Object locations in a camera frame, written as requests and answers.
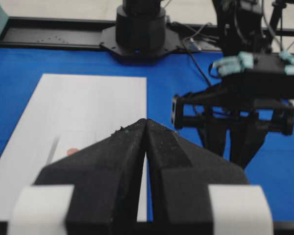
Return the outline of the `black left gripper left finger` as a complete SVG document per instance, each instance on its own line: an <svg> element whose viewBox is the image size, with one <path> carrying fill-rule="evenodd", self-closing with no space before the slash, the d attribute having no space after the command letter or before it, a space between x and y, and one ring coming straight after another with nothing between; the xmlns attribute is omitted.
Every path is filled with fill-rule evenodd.
<svg viewBox="0 0 294 235"><path fill-rule="evenodd" d="M8 222L10 235L126 235L137 221L146 120L42 168Z"/></svg>

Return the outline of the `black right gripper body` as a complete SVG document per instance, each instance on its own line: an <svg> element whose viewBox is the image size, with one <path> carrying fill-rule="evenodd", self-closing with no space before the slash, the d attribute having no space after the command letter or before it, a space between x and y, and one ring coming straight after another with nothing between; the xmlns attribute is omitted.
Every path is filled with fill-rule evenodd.
<svg viewBox="0 0 294 235"><path fill-rule="evenodd" d="M208 71L219 79L219 106L227 110L277 110L294 114L294 56L287 51L260 54L241 51L214 61Z"/></svg>

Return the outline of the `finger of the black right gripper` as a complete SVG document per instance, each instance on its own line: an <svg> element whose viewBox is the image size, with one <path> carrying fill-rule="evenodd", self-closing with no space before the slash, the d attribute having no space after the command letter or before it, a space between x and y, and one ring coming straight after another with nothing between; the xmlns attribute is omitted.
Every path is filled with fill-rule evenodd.
<svg viewBox="0 0 294 235"><path fill-rule="evenodd" d="M268 133L266 125L238 122L230 126L230 162L245 169L262 147Z"/></svg>
<svg viewBox="0 0 294 235"><path fill-rule="evenodd" d="M223 157L226 144L226 132L229 125L222 121L210 120L198 127L203 148Z"/></svg>

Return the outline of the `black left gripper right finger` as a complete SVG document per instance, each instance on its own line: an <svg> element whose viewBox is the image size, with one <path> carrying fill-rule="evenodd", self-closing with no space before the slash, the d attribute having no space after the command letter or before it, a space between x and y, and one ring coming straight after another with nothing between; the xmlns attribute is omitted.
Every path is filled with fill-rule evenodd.
<svg viewBox="0 0 294 235"><path fill-rule="evenodd" d="M147 159L157 235L271 235L262 188L222 157L148 119Z"/></svg>

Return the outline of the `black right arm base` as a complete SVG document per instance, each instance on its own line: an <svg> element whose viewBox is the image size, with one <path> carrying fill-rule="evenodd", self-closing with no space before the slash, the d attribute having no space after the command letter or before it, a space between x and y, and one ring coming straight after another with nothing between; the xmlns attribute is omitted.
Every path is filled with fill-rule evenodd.
<svg viewBox="0 0 294 235"><path fill-rule="evenodd" d="M158 59L182 48L177 32L167 27L160 0L124 0L115 26L101 32L100 47L121 58Z"/></svg>

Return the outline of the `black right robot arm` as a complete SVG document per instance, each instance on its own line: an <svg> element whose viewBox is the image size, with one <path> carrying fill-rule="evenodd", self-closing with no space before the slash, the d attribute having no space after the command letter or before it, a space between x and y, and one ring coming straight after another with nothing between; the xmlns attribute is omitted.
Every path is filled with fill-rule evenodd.
<svg viewBox="0 0 294 235"><path fill-rule="evenodd" d="M294 126L294 56L271 52L274 29L262 30L264 4L216 0L223 57L210 66L219 83L196 99L204 107L199 133L203 146L222 155L230 134L231 162L247 167L269 132L291 135Z"/></svg>

